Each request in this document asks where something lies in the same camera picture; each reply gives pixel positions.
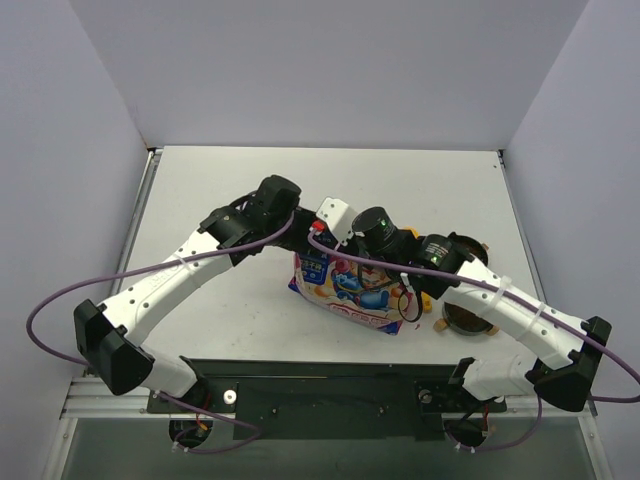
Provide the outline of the pink pet food bag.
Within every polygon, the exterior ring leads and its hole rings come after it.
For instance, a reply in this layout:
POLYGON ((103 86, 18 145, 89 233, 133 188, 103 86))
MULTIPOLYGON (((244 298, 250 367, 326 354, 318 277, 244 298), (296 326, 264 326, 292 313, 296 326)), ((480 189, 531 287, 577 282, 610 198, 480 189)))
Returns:
POLYGON ((296 254, 289 282, 309 302, 389 335, 413 323, 415 303, 406 287, 383 270, 324 253, 296 254))

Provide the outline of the yellow plastic scoop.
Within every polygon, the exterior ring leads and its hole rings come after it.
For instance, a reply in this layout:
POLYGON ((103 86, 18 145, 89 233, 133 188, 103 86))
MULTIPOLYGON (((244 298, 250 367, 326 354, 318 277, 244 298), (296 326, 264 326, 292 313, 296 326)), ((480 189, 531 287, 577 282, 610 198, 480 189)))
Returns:
POLYGON ((411 300, 415 303, 415 316, 412 322, 417 322, 423 315, 430 314, 433 306, 431 298, 425 293, 417 293, 412 287, 405 288, 406 293, 411 295, 411 300))

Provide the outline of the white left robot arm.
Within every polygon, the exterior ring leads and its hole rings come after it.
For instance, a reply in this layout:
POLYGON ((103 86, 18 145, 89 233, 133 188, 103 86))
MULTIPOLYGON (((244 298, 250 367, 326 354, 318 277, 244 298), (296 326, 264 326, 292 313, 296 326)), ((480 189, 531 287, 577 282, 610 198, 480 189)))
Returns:
POLYGON ((78 351, 112 394, 145 387, 169 394, 186 412, 203 405, 206 388, 190 361, 154 352, 145 341, 200 287, 264 247, 305 252, 317 216, 300 206, 300 194, 284 177, 263 179, 256 191, 214 209, 164 268, 99 304, 85 300, 75 308, 78 351))

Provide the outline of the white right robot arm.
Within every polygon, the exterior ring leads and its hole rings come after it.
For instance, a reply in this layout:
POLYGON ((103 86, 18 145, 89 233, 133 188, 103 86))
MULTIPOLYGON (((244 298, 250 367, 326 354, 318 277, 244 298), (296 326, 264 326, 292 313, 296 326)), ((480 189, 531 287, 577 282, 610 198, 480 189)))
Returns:
POLYGON ((464 236, 414 236, 398 229, 382 207, 358 214, 351 229, 360 253, 373 260, 407 266, 414 290, 466 310, 518 341, 536 359, 464 360, 462 375, 447 383, 449 402, 468 409, 479 400, 537 395, 556 408, 581 411, 589 397, 601 353, 587 344, 605 344, 610 324, 566 315, 516 288, 491 271, 482 247, 464 236))

